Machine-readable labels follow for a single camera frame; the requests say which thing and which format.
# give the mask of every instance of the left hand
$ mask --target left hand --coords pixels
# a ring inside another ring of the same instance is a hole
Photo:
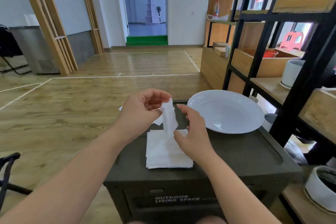
[[[113,124],[118,137],[126,145],[146,131],[162,112],[162,102],[168,102],[171,95],[162,90],[147,89],[130,95]]]

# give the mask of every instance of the doorway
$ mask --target doorway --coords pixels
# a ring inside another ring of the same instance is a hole
[[[125,0],[129,36],[126,45],[168,45],[166,0]]]

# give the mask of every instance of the green step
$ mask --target green step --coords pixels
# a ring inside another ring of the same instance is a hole
[[[146,45],[168,45],[166,35],[155,36],[128,36],[127,46],[146,46]]]

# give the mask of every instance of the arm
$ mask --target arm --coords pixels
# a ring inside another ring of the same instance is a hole
[[[120,151],[161,115],[154,109],[170,97],[154,89],[131,95],[111,128],[7,212],[0,223],[79,223]]]
[[[215,153],[199,112],[178,105],[190,121],[189,134],[174,132],[180,148],[207,174],[229,224],[276,223],[279,220],[254,196],[234,171]]]

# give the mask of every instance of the wooden door frame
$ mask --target wooden door frame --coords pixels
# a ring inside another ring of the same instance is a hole
[[[54,0],[29,0],[61,75],[78,69]]]
[[[93,0],[84,0],[86,5],[87,14],[90,19],[91,30],[90,34],[92,37],[92,42],[95,49],[95,54],[101,54],[104,52],[103,41],[100,36],[98,20],[96,16],[95,6],[93,5]]]

